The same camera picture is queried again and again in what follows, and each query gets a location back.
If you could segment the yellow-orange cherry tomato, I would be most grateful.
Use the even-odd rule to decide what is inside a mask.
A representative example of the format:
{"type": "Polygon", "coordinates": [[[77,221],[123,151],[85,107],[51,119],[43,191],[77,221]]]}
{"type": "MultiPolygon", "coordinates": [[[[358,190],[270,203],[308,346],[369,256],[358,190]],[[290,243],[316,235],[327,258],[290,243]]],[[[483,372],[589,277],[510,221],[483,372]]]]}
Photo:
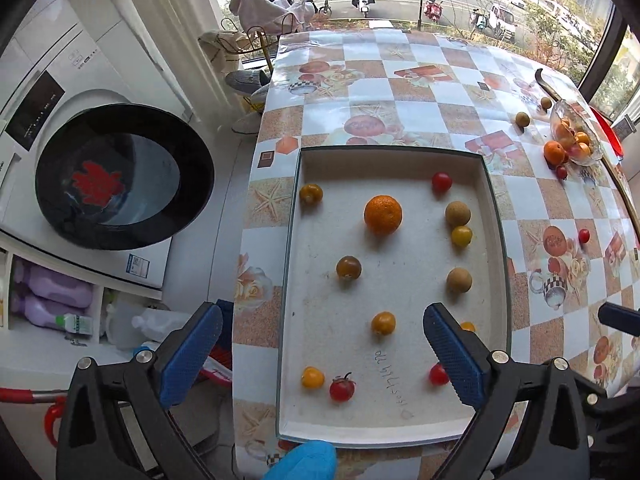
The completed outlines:
{"type": "Polygon", "coordinates": [[[371,332],[378,336],[388,336],[396,330],[396,316],[390,311],[376,314],[370,323],[371,332]]]}

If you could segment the large orange mandarin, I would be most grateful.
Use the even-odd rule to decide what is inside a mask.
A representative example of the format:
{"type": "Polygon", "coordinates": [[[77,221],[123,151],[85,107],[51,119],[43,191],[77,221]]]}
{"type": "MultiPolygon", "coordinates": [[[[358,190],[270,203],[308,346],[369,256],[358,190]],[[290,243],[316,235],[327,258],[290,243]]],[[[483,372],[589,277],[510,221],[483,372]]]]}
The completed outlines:
{"type": "Polygon", "coordinates": [[[401,225],[402,208],[392,196],[377,195],[364,207],[363,220],[374,235],[390,235],[401,225]]]}

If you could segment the clear plastic bottle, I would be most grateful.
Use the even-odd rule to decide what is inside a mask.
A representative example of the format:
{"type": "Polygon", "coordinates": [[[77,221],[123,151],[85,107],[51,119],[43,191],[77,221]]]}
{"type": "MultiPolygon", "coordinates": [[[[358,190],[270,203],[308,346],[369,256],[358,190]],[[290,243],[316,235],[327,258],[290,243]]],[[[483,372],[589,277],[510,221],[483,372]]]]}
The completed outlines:
{"type": "Polygon", "coordinates": [[[119,350],[132,350],[145,341],[163,342],[171,332],[181,330],[190,317],[189,313],[112,304],[106,310],[106,338],[119,350]]]}

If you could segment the orange-yellow cherry tomato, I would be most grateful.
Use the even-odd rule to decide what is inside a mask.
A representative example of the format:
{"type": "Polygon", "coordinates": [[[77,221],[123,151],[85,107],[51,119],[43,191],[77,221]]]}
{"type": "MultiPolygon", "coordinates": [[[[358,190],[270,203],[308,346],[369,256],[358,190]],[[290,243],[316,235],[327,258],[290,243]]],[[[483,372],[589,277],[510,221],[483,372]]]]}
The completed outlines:
{"type": "Polygon", "coordinates": [[[460,324],[460,327],[462,328],[462,330],[467,330],[468,332],[472,332],[472,333],[476,332],[476,327],[471,322],[463,322],[460,324]]]}

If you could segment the red cherry tomato front mandarin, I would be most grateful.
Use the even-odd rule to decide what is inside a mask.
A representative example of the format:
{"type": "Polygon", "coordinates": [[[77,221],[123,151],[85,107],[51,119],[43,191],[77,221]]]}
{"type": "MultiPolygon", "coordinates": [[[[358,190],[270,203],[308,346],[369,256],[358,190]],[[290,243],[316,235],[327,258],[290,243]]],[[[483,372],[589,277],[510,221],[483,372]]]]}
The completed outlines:
{"type": "Polygon", "coordinates": [[[568,172],[564,166],[556,167],[555,174],[560,180],[565,180],[568,176],[568,172]]]}

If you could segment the tan longan fruit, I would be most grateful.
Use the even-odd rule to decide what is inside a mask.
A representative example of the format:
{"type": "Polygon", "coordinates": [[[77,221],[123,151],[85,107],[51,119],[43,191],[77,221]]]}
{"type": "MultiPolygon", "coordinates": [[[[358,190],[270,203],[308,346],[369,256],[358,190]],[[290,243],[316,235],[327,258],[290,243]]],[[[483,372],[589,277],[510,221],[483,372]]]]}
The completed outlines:
{"type": "Polygon", "coordinates": [[[471,273],[463,268],[453,268],[447,275],[447,287],[455,294],[465,294],[473,285],[471,273]]]}
{"type": "Polygon", "coordinates": [[[471,220],[471,209],[461,200],[455,200],[447,205],[445,210],[447,223],[452,227],[466,226],[471,220]]]}

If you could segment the red cherry tomato lower pair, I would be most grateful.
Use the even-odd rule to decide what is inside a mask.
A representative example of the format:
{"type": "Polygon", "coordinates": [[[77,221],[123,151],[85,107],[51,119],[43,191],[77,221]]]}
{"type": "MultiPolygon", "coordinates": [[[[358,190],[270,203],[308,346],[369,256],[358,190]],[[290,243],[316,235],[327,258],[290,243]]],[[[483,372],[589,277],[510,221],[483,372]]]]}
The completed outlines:
{"type": "Polygon", "coordinates": [[[440,363],[436,363],[428,372],[428,381],[435,387],[447,385],[449,376],[440,363]]]}

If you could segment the red cherry tomato pair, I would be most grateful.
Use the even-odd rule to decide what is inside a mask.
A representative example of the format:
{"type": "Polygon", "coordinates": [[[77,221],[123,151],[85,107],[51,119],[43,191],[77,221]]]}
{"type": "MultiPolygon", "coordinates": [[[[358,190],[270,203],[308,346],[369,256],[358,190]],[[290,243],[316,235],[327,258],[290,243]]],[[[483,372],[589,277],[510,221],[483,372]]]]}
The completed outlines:
{"type": "Polygon", "coordinates": [[[432,177],[432,189],[436,194],[447,193],[451,187],[452,179],[446,172],[436,172],[432,177]]]}
{"type": "Polygon", "coordinates": [[[449,376],[440,363],[436,363],[428,372],[428,381],[435,387],[447,385],[449,376]]]}

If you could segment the clear glass fruit bowl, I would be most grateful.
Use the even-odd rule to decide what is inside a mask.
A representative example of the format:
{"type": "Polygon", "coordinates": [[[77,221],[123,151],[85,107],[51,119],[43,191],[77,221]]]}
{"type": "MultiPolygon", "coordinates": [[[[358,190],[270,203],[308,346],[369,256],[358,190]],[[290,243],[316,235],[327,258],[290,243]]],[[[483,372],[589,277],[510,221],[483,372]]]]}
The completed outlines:
{"type": "Polygon", "coordinates": [[[555,102],[550,112],[550,132],[552,139],[565,148],[568,159],[580,166],[591,166],[599,159],[591,157],[596,133],[590,122],[580,114],[582,108],[576,103],[555,102]]]}

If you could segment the green-yellow small fruit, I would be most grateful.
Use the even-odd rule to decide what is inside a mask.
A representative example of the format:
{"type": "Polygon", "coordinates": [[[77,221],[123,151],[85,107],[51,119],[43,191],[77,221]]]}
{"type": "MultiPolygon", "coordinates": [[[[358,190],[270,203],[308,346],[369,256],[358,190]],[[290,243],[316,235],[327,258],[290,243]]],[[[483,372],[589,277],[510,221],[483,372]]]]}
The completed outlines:
{"type": "Polygon", "coordinates": [[[515,115],[515,123],[518,127],[524,129],[529,126],[530,118],[527,113],[518,112],[518,114],[515,115]]]}

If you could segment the red tomato with stem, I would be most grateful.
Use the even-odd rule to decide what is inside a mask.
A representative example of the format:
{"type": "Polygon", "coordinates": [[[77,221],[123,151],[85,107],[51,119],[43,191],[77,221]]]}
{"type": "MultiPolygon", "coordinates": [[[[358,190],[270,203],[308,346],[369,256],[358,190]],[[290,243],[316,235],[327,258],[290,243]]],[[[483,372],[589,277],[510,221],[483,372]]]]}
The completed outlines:
{"type": "Polygon", "coordinates": [[[352,380],[352,373],[333,379],[329,388],[330,399],[338,404],[348,402],[355,394],[356,382],[352,380]]]}

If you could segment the white shallow tray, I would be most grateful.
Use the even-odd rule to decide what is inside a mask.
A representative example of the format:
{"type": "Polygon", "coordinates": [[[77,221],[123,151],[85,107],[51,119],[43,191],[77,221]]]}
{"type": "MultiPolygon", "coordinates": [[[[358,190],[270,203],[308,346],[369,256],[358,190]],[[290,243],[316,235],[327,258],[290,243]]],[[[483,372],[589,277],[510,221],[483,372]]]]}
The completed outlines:
{"type": "Polygon", "coordinates": [[[511,345],[506,252],[495,196],[484,159],[443,148],[320,146],[300,152],[295,182],[322,188],[322,201],[293,207],[285,249],[279,437],[325,440],[339,448],[397,448],[454,439],[473,410],[450,386],[432,386],[435,353],[423,333],[429,304],[444,304],[459,322],[471,322],[491,349],[511,345]],[[432,177],[443,171],[452,187],[436,194],[432,177]],[[389,195],[402,208],[400,227],[376,236],[364,207],[389,195]],[[471,244],[454,246],[446,221],[449,203],[471,209],[471,244]],[[360,278],[341,280],[337,261],[356,257],[360,278]],[[468,270],[472,288],[455,294],[446,279],[468,270]],[[396,316],[388,336],[371,332],[378,312],[396,316]],[[322,370],[322,388],[300,384],[307,366],[322,370]],[[354,396],[330,399],[334,378],[352,373],[354,396]]]}

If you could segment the white washing machine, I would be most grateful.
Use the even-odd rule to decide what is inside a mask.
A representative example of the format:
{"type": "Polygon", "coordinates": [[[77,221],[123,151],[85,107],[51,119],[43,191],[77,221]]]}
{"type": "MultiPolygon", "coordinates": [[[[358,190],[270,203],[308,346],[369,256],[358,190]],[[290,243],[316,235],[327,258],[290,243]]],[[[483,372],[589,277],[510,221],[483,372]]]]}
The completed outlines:
{"type": "Polygon", "coordinates": [[[161,289],[171,240],[214,181],[201,136],[136,101],[68,0],[37,0],[1,58],[2,235],[161,289]]]}

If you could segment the brown dark cherry tomato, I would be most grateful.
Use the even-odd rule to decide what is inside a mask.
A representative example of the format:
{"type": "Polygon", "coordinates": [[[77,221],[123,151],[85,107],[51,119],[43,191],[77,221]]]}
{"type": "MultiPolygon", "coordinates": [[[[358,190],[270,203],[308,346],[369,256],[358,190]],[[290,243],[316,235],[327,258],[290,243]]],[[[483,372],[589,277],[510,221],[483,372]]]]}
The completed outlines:
{"type": "Polygon", "coordinates": [[[341,280],[353,281],[360,278],[362,266],[356,257],[344,256],[337,261],[335,270],[341,280]]]}

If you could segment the white cloth on rack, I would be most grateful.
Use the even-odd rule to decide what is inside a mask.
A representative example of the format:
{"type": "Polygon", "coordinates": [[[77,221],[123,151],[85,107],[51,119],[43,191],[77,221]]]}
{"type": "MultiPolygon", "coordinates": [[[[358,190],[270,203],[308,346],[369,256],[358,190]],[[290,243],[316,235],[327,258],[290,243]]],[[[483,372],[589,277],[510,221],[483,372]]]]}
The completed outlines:
{"type": "Polygon", "coordinates": [[[230,0],[229,11],[239,19],[243,32],[282,36],[309,25],[317,7],[306,0],[230,0]]]}

